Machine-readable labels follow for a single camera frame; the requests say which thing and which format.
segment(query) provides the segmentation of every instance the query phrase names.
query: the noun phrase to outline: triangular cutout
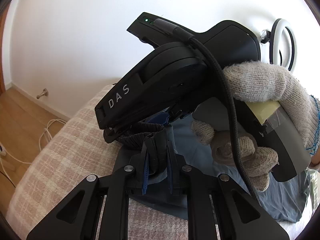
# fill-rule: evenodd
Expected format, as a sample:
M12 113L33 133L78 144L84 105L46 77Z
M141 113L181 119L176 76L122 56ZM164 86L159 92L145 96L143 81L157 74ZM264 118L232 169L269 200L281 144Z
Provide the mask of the triangular cutout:
M246 224L260 217L260 213L239 192L233 190L232 197L242 223Z
M63 220L69 224L73 224L84 197L84 190L81 190L75 195L57 214L57 219Z

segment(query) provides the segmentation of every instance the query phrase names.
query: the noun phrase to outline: blue stitching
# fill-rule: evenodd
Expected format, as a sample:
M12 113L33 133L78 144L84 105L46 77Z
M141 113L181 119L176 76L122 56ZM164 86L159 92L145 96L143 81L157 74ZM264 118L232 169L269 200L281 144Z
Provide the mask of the blue stitching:
M313 143L313 146L311 146L310 148L306 148L306 150L313 150L313 153L310 153L311 155L315 155L316 154L316 146L319 142L319 130L320 130L320 111L319 111L319 106L318 106L318 103L317 103L317 100L314 98L313 95L311 95L311 97L313 98L313 100L315 101L316 103L316 107L317 107L317 111L318 111L318 127L317 127L317 130L315 132L315 139L314 139L314 143Z

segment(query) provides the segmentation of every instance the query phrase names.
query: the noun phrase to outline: plaid blanket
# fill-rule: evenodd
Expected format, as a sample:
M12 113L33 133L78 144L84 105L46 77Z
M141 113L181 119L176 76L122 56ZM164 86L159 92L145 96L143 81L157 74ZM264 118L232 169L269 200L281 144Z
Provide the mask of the plaid blanket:
M87 175L111 174L121 144L104 141L94 112L111 87L61 129L18 184L6 219L21 239ZM188 239L188 222L130 200L128 235L130 240Z

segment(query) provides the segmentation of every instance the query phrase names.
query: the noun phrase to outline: wooden floor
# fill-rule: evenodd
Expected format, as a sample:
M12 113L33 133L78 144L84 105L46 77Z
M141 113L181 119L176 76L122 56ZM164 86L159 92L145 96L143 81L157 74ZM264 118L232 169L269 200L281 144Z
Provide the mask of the wooden floor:
M24 162L32 162L39 154L39 137L47 127L47 123L57 117L44 110L17 90L10 88L0 95L0 142L14 157ZM49 130L54 136L63 124L55 122ZM41 140L41 147L46 145L45 138ZM28 164L20 163L6 155L2 159L13 164L15 171L6 169L14 184L17 185L28 169ZM6 214L10 199L14 193L14 186L0 174L0 211Z

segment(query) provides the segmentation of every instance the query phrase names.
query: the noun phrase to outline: silver screw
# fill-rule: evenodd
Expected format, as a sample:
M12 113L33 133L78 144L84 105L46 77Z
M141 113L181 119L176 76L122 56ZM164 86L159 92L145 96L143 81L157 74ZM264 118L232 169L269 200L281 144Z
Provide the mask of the silver screw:
M132 165L127 165L124 167L125 171L133 171L133 166Z
M89 181L89 182L92 182L92 181L95 181L95 180L96 180L96 175L91 174L91 175L89 175L87 177L87 181Z
M221 174L220 179L223 181L228 181L230 179L230 177L227 174Z
M191 170L192 170L192 167L191 167L190 165L183 165L183 166L182 166L182 169L183 169L184 171L191 171Z

